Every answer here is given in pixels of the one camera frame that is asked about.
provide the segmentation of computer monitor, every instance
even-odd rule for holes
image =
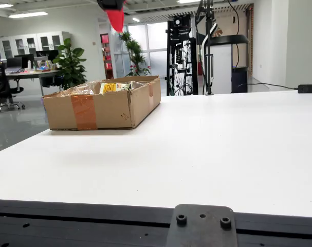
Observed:
[[[40,50],[36,51],[37,57],[48,57],[48,60],[53,61],[59,54],[58,50]]]
[[[22,68],[22,57],[8,58],[6,64],[8,68]]]
[[[28,61],[31,61],[31,67],[33,67],[34,63],[34,56],[33,54],[26,54],[26,55],[15,55],[14,57],[16,58],[22,58],[22,68],[27,68],[28,67]]]

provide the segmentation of yellow package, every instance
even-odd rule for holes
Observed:
[[[131,84],[125,83],[103,83],[101,85],[100,94],[105,94],[110,91],[121,91],[121,90],[129,90]]]

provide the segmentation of white tabletop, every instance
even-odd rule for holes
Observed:
[[[29,73],[13,73],[13,74],[6,74],[7,77],[15,77],[15,76],[36,76],[39,75],[48,75],[48,74],[56,74],[59,72],[58,70],[50,70],[50,71],[41,71],[41,70],[35,70],[31,71]]]
[[[0,152],[0,199],[312,217],[312,94],[166,97],[135,130],[42,132]]]

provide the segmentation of open cardboard box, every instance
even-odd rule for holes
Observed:
[[[130,83],[134,90],[99,94],[101,83]],[[93,82],[91,95],[70,95],[74,88],[45,95],[44,106],[51,130],[133,129],[160,103],[158,76],[135,76]]]

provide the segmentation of green leaves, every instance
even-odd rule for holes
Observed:
[[[135,64],[135,67],[131,67],[131,72],[126,76],[139,76],[142,72],[147,74],[147,71],[140,68],[140,64],[145,64],[145,57],[142,54],[143,50],[141,45],[136,40],[132,39],[132,35],[129,32],[122,33],[119,38],[125,42],[130,60]]]
[[[64,40],[64,45],[65,45],[66,47],[71,47],[71,38],[65,39],[65,40]]]
[[[131,34],[130,32],[123,32],[119,38],[126,43],[131,40]]]
[[[60,51],[60,50],[64,50],[65,49],[65,46],[64,45],[60,45],[59,47],[58,47],[58,50]]]
[[[86,76],[82,74],[86,72],[85,67],[80,64],[80,62],[86,61],[86,59],[80,58],[84,51],[82,48],[72,50],[71,39],[66,39],[64,45],[59,46],[59,55],[53,59],[53,63],[58,63],[61,66],[59,75],[63,76],[62,87],[64,90],[86,81]]]
[[[53,63],[58,63],[61,59],[60,58],[54,58]]]
[[[81,56],[83,55],[84,51],[85,51],[85,50],[82,49],[82,48],[76,48],[76,49],[74,49],[74,50],[72,51],[72,53],[75,54],[76,57],[81,57]]]

